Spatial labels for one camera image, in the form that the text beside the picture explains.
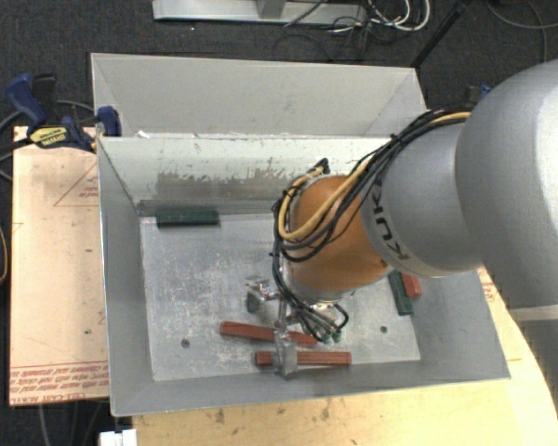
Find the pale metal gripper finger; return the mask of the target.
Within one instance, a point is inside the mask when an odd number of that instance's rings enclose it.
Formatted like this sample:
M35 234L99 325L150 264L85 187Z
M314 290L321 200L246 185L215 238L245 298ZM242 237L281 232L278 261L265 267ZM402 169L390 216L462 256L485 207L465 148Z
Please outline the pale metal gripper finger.
M293 376L298 371L297 343L288 332L274 333L275 351L272 354L272 366L277 374L284 378Z
M246 310L249 313L257 313L262 303L278 297L278 291L271 286L268 278L257 275L246 278Z

